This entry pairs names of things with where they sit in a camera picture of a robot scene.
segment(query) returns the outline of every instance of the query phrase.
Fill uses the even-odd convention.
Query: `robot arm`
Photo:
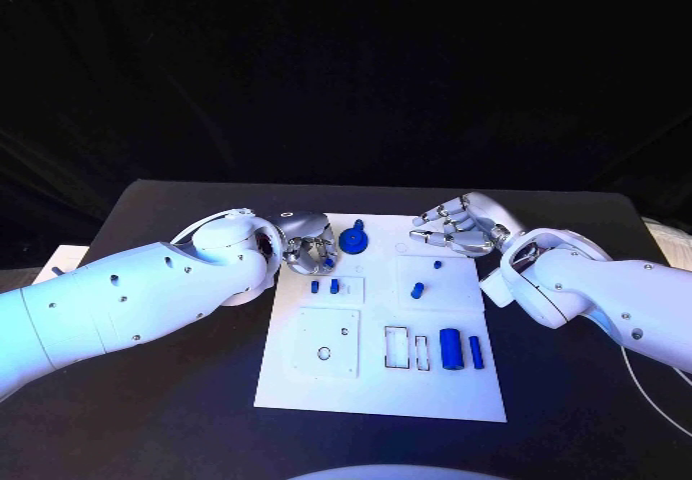
[[[620,345],[692,372],[686,315],[692,273],[638,260],[612,261],[602,249],[568,230],[526,232],[480,193],[442,204],[413,225],[439,218],[444,233],[413,230],[410,238],[449,246],[471,257],[493,248],[500,250],[500,266],[480,282],[498,307],[516,300],[533,320],[550,328],[582,315]]]
[[[1,294],[0,400],[73,362],[160,338],[219,305],[250,301],[274,285],[281,259],[291,268],[299,263],[301,273],[328,271],[325,215],[282,215],[271,223],[246,209],[222,212],[181,232],[175,245],[126,250]]]

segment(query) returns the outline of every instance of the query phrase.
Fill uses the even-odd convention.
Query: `rectangular slot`
[[[385,327],[385,367],[410,368],[408,327]]]
[[[422,372],[429,372],[429,357],[428,357],[428,337],[415,337],[415,367]]]

